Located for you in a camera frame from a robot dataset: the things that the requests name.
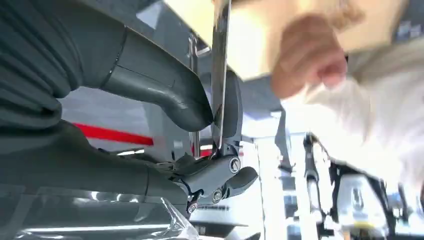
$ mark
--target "screw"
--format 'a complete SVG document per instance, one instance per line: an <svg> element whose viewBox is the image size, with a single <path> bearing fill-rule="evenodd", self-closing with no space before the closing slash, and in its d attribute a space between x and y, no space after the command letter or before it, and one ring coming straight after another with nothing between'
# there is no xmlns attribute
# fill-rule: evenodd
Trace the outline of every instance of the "screw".
<svg viewBox="0 0 424 240"><path fill-rule="evenodd" d="M233 158L229 162L229 170L236 174L240 170L240 160L238 158Z"/></svg>
<svg viewBox="0 0 424 240"><path fill-rule="evenodd" d="M197 202L193 202L192 204L190 204L190 206L188 206L187 212L189 214L192 214L197 208L198 208L198 203Z"/></svg>
<svg viewBox="0 0 424 240"><path fill-rule="evenodd" d="M223 198L223 192L221 191L220 188L217 188L213 193L212 193L212 202L214 204L218 203L221 199Z"/></svg>

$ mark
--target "person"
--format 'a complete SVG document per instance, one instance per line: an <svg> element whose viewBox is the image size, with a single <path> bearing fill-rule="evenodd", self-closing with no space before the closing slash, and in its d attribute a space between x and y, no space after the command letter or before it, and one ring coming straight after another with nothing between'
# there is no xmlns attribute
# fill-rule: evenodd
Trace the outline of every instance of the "person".
<svg viewBox="0 0 424 240"><path fill-rule="evenodd" d="M417 191L424 183L424 39L345 53L319 15L283 32L271 88L328 154Z"/></svg>

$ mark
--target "plastic wrap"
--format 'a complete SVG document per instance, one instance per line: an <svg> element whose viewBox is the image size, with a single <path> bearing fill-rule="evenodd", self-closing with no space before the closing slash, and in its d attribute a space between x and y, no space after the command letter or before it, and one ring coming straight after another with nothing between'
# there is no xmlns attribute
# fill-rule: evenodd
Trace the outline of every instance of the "plastic wrap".
<svg viewBox="0 0 424 240"><path fill-rule="evenodd" d="M0 240L197 240L166 199L0 184Z"/></svg>

